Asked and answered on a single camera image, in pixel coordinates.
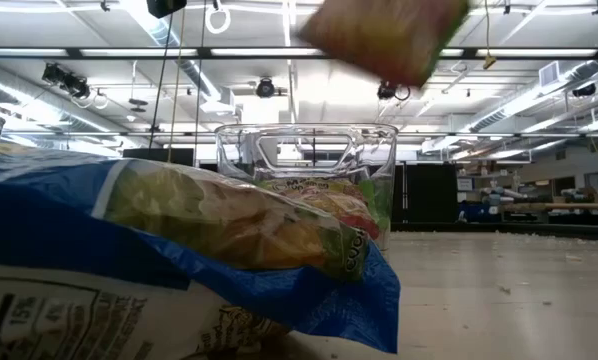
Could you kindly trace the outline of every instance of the concrete floor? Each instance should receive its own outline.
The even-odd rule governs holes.
[[[398,355],[291,333],[238,358],[598,360],[598,242],[396,233],[389,260],[402,287]]]

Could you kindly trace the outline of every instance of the snack bag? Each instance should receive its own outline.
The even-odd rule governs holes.
[[[396,352],[398,280],[332,219],[198,169],[0,144],[0,358],[181,359],[291,329]],[[321,237],[293,244],[304,227]]]
[[[467,0],[325,0],[299,37],[382,80],[421,87]]]
[[[374,240],[380,235],[361,189],[347,179],[276,179],[263,182],[261,187],[332,214]]]
[[[368,252],[367,236],[332,216],[187,166],[0,144],[0,181],[240,269],[310,265],[355,281]]]

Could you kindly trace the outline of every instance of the blue chip bag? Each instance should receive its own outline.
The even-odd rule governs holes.
[[[367,236],[317,209],[203,170],[0,144],[0,356],[179,359],[289,330],[394,353],[399,292]]]

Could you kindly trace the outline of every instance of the air vent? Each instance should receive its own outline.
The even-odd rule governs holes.
[[[554,61],[539,70],[539,84],[541,87],[550,86],[559,81],[559,62]]]
[[[557,153],[555,154],[555,158],[557,160],[564,160],[566,158],[566,150],[564,149],[557,151]]]

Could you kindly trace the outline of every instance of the ceiling beam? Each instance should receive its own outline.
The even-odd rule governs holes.
[[[183,60],[287,60],[333,59],[307,47],[182,47]],[[442,50],[439,60],[484,60],[484,47],[453,47]],[[491,47],[498,61],[598,60],[598,47]],[[179,49],[154,47],[0,47],[0,60],[177,60]]]

